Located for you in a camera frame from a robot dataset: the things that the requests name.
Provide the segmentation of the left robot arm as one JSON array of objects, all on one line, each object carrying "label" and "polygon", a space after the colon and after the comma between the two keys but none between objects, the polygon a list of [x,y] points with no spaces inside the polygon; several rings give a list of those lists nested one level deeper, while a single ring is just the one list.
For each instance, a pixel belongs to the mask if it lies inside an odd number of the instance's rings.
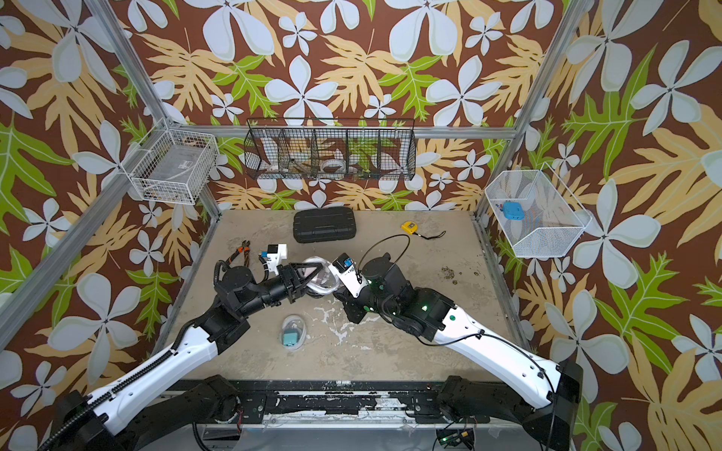
[{"label": "left robot arm", "polygon": [[325,260],[278,266],[261,281],[250,268],[220,260],[212,280],[211,307],[188,321],[171,345],[116,381],[62,402],[42,450],[132,450],[180,426],[169,404],[154,401],[192,370],[218,357],[249,329],[248,319],[265,307],[294,302],[308,293],[328,294],[340,285]]}]

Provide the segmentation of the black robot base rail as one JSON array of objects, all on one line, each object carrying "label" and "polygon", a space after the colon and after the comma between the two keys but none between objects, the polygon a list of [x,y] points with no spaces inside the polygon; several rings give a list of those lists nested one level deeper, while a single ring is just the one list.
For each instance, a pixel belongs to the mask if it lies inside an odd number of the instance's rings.
[{"label": "black robot base rail", "polygon": [[441,381],[232,381],[245,428],[449,423]]}]

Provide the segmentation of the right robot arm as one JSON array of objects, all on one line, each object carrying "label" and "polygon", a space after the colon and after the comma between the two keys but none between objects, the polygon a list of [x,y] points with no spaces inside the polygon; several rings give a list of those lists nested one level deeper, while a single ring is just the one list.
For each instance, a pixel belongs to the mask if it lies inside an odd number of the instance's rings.
[{"label": "right robot arm", "polygon": [[448,377],[438,394],[447,418],[513,421],[545,449],[569,449],[584,374],[575,360],[556,363],[511,343],[449,297],[413,287],[389,255],[372,259],[362,270],[341,255],[329,269],[340,282],[334,296],[349,321],[359,323],[375,313],[422,345],[456,351],[496,377],[493,383]]}]

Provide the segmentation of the teal charger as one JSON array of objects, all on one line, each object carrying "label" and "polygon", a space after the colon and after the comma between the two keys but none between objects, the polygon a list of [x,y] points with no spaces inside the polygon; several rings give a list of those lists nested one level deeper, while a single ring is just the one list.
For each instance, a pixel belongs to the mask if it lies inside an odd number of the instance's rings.
[{"label": "teal charger", "polygon": [[299,343],[300,334],[296,331],[284,332],[282,335],[282,344],[284,347],[291,348]]}]

